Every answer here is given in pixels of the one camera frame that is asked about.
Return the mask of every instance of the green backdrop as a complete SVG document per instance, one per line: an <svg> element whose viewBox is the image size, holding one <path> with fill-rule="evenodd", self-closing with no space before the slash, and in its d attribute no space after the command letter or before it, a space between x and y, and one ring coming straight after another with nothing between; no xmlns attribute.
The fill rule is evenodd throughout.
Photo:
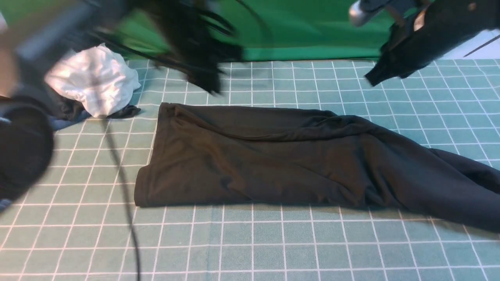
<svg viewBox="0 0 500 281"><path fill-rule="evenodd" d="M57 0L0 0L9 25ZM220 14L239 31L245 59L321 60L375 59L389 36L392 19L382 14L361 28L349 23L353 0L246 0L270 27L273 42L264 42L258 22L234 0L219 0ZM142 12L135 12L117 30L128 47L157 54L167 45Z"/></svg>

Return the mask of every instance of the black fabric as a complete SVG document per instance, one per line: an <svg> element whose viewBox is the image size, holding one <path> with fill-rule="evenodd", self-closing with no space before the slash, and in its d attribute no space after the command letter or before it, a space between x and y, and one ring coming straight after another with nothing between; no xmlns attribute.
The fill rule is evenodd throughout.
<svg viewBox="0 0 500 281"><path fill-rule="evenodd" d="M141 109L136 107L135 105L127 105L124 108L118 110L117 112L111 114L108 116L108 118L111 119L124 119L124 118L132 118L139 114L141 112Z"/></svg>
<svg viewBox="0 0 500 281"><path fill-rule="evenodd" d="M163 103L139 207L401 208L500 233L500 171L330 111Z"/></svg>
<svg viewBox="0 0 500 281"><path fill-rule="evenodd" d="M58 117L60 120L76 121L80 118L82 113L86 111L84 105L81 102L74 99L66 98L55 92L55 90L52 88L50 88L50 90L54 92L53 96L56 98L57 105L62 112L62 116ZM124 108L109 115L108 118L110 119L132 118L137 114L139 114L139 112L141 112L140 108L136 107L135 105L128 104Z"/></svg>

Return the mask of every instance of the blue fabric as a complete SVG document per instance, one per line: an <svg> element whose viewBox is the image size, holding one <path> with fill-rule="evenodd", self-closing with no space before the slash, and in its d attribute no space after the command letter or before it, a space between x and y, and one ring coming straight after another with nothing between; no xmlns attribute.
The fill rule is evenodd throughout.
<svg viewBox="0 0 500 281"><path fill-rule="evenodd" d="M72 125L78 124L80 122L83 122L87 118L89 118L90 116L91 116L90 113L88 113L87 111L84 110L84 111L82 111L82 113L80 114L80 116L78 116L73 121L60 120L60 119L56 119L53 116L49 117L49 121L50 121L50 125L52 126L52 129L54 131L59 131L59 130L68 128L69 126L72 126Z"/></svg>

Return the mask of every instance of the teal cutting mat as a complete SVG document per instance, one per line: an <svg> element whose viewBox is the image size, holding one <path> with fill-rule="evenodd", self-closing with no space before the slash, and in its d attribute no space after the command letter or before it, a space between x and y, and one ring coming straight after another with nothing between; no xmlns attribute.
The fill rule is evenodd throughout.
<svg viewBox="0 0 500 281"><path fill-rule="evenodd" d="M112 122L130 192L161 102L330 110L500 169L500 61L441 60L371 88L371 62L225 66L225 95L131 61L143 112ZM0 218L2 281L132 281L117 173L95 120L57 134L52 168ZM191 206L136 209L146 281L498 281L500 236L388 210Z"/></svg>

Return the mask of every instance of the white cloth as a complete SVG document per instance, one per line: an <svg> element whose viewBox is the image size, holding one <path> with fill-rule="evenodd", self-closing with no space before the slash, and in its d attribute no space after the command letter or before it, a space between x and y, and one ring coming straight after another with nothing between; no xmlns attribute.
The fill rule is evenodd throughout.
<svg viewBox="0 0 500 281"><path fill-rule="evenodd" d="M0 33L7 29L7 22L5 21L2 12L0 12Z"/></svg>
<svg viewBox="0 0 500 281"><path fill-rule="evenodd" d="M92 76L97 77L97 88ZM141 86L137 70L104 44L78 53L71 51L46 74L45 82L59 95L81 102L93 117L121 110Z"/></svg>

